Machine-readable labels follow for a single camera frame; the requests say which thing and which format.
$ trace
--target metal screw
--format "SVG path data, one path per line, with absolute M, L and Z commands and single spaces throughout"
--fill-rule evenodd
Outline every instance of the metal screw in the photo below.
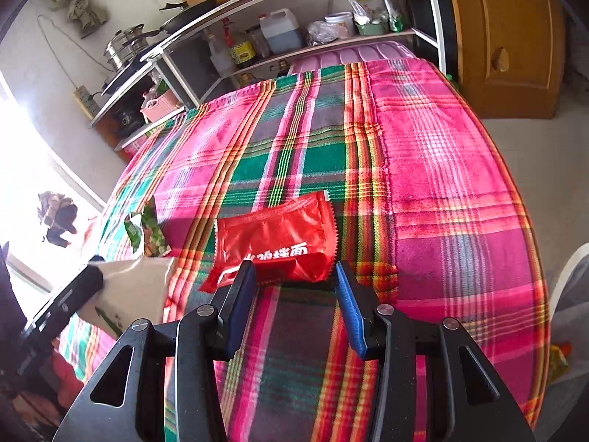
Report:
M 382 314 L 384 316 L 390 316 L 391 314 L 394 313 L 395 308 L 393 306 L 391 306 L 390 304 L 380 304 L 376 310 L 378 311 L 378 314 Z
M 203 304 L 196 310 L 196 314 L 198 314 L 202 318 L 210 316 L 213 312 L 215 312 L 215 308 L 210 304 Z
M 141 332 L 142 330 L 147 329 L 148 326 L 149 321 L 147 319 L 137 319 L 135 322 L 133 322 L 133 324 L 131 324 L 131 329 Z
M 460 327 L 460 323 L 454 318 L 444 318 L 444 327 L 450 330 L 456 330 Z

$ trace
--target bed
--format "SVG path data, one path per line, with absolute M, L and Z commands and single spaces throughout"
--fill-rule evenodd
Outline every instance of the bed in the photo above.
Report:
M 264 81 L 167 122 L 121 176 L 98 253 L 124 259 L 122 219 L 152 195 L 179 258 L 164 320 L 210 295 L 214 220 L 328 189 L 338 258 L 410 317 L 462 321 L 534 424 L 546 384 L 546 286 L 521 198 L 481 122 L 414 57 Z M 335 297 L 260 289 L 242 349 L 216 365 L 232 441 L 363 441 L 376 365 L 348 347 Z M 74 318 L 60 351 L 87 379 L 113 341 Z M 417 361 L 418 414 L 425 413 Z M 166 437 L 174 440 L 174 384 Z M 423 416 L 416 440 L 425 440 Z

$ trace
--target sauce bottle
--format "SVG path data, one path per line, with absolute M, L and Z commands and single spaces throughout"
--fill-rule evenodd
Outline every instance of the sauce bottle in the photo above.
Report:
M 233 23 L 229 18 L 223 18 L 223 34 L 225 34 L 225 43 L 229 48 L 229 54 L 235 61 L 238 68 L 247 68 L 257 61 L 254 47 L 247 39 L 247 36 L 233 28 Z

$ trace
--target tiled floor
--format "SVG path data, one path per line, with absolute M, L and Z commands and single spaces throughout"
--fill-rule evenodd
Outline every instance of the tiled floor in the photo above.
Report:
M 589 101 L 567 88 L 554 119 L 484 120 L 532 219 L 549 291 L 589 242 Z

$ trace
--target frying pan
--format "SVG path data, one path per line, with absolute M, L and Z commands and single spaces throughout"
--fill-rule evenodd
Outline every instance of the frying pan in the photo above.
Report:
M 160 8 L 160 11 L 164 10 L 172 10 L 174 8 L 183 8 L 183 10 L 177 14 L 175 17 L 170 18 L 166 23 L 160 26 L 160 29 L 154 30 L 152 32 L 143 33 L 140 37 L 132 38 L 131 40 L 126 41 L 123 43 L 123 47 L 128 46 L 133 43 L 138 38 L 149 38 L 151 36 L 157 36 L 160 33 L 165 33 L 167 35 L 173 35 L 175 32 L 184 28 L 184 26 L 188 25 L 191 21 L 200 18 L 203 14 L 208 13 L 209 11 L 213 10 L 217 7 L 217 0 L 205 0 L 197 3 L 194 6 L 188 6 L 188 3 L 183 1 L 182 3 L 166 3 L 166 6 Z

